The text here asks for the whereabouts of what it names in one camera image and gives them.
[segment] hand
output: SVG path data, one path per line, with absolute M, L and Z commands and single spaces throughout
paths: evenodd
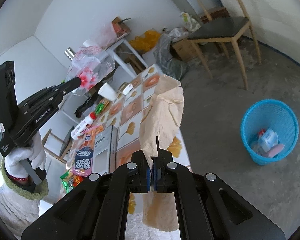
M 27 178 L 29 174 L 21 165 L 20 161 L 29 159 L 32 161 L 32 168 L 38 167 L 43 171 L 46 163 L 46 153 L 43 149 L 42 139 L 39 132 L 33 137 L 32 147 L 16 148 L 5 157 L 4 163 L 9 175 L 16 178 Z

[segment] floral tablecloth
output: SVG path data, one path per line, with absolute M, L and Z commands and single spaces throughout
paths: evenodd
M 103 125 L 104 129 L 110 125 L 118 129 L 116 168 L 128 163 L 133 152 L 141 150 L 140 123 L 147 114 L 151 96 L 161 74 L 159 67 L 155 64 L 144 70 L 131 82 L 133 89 L 129 94 L 126 96 L 119 94 L 94 122 L 96 125 Z M 172 153 L 175 162 L 186 166 L 191 171 L 180 130 L 167 150 Z M 139 212 L 143 212 L 142 194 L 133 193 L 130 196 L 129 213 Z

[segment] green fuzzy cushion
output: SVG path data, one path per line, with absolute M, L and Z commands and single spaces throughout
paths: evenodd
M 41 200 L 45 196 L 48 195 L 48 181 L 47 181 L 46 178 L 45 178 L 45 180 L 42 181 L 42 183 L 40 183 L 39 185 L 36 186 L 35 192 L 31 193 L 27 190 L 24 190 L 24 189 L 18 187 L 13 182 L 11 182 L 9 177 L 6 175 L 4 165 L 5 164 L 4 164 L 4 158 L 3 158 L 2 161 L 1 161 L 1 173 L 2 173 L 5 184 L 10 189 L 12 189 L 14 192 L 16 192 L 17 194 L 19 194 L 20 196 L 22 196 L 22 197 L 24 197 L 28 200 Z

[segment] sleeve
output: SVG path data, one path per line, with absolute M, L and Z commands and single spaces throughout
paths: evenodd
M 0 217 L 8 229 L 20 238 L 22 232 L 39 217 L 40 200 L 28 200 L 3 184 L 0 187 Z

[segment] beige cloth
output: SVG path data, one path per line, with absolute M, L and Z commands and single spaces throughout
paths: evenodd
M 150 168 L 153 166 L 151 158 L 158 156 L 156 136 L 159 138 L 159 147 L 167 149 L 179 130 L 184 104 L 183 89 L 180 86 L 178 80 L 162 75 L 151 97 L 149 112 L 141 121 L 141 149 Z M 143 223 L 160 231 L 178 229 L 174 194 L 145 194 Z

